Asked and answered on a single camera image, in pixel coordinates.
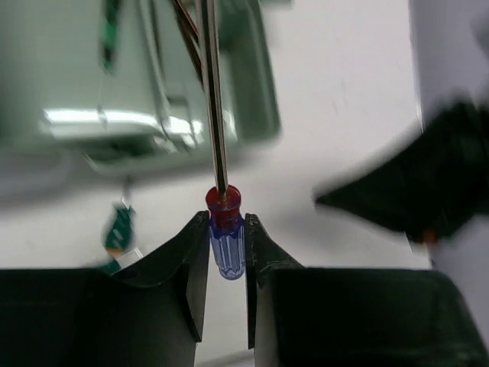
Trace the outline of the mint green plastic toolbox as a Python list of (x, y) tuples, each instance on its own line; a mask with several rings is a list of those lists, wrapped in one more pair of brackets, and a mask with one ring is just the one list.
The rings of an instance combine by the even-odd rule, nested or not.
[(84, 157), (121, 176), (206, 162), (206, 98), (171, 1), (122, 1), (114, 73), (102, 1), (1, 3), (1, 168), (42, 174)]

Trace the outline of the blue red handled screwdriver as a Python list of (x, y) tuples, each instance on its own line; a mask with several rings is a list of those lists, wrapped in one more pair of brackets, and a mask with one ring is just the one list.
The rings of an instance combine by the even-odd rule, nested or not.
[(236, 187), (228, 185), (215, 2), (198, 1), (196, 15), (215, 176), (215, 186), (206, 194), (209, 240), (219, 273), (233, 281), (245, 272), (245, 231), (240, 213), (241, 194)]

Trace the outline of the stubby green screwdriver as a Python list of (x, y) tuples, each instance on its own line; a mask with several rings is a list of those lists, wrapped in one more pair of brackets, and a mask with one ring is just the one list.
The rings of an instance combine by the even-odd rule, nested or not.
[(112, 216), (104, 228), (102, 245), (108, 256), (115, 261), (135, 249), (132, 188), (133, 180), (127, 176), (122, 184), (120, 199), (113, 204)]

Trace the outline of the brown hex key front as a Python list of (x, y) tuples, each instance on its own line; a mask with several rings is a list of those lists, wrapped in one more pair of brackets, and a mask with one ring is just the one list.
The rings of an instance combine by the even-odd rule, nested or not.
[(172, 0), (171, 2), (176, 14), (176, 21), (179, 26), (180, 33), (193, 63), (194, 70), (199, 78), (199, 81), (202, 82), (202, 62), (197, 50), (199, 40), (196, 25), (194, 24), (189, 12), (186, 10), (186, 6), (181, 0)]

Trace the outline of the thin green precision screwdriver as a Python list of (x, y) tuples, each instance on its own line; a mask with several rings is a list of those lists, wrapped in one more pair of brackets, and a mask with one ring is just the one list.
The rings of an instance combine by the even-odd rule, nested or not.
[(99, 36), (99, 58), (103, 70), (114, 73), (115, 50), (118, 36), (118, 20), (121, 12), (120, 0), (102, 1), (102, 25)]

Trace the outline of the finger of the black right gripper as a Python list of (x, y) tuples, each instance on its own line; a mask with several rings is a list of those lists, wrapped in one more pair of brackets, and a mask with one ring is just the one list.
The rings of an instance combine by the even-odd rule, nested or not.
[(459, 99), (442, 107), (402, 151), (360, 177), (315, 195), (411, 242), (454, 235), (488, 214), (488, 106)]

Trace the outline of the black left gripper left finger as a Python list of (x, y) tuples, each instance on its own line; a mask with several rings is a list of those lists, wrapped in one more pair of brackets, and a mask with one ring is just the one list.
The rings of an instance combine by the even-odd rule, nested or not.
[(1, 272), (3, 366), (191, 366), (202, 340), (209, 214), (114, 274)]

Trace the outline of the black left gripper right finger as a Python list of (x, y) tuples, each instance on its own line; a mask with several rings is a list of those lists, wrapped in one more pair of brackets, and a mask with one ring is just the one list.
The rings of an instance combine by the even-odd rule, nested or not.
[(454, 283), (433, 270), (311, 268), (245, 217), (248, 346), (257, 366), (486, 366)]

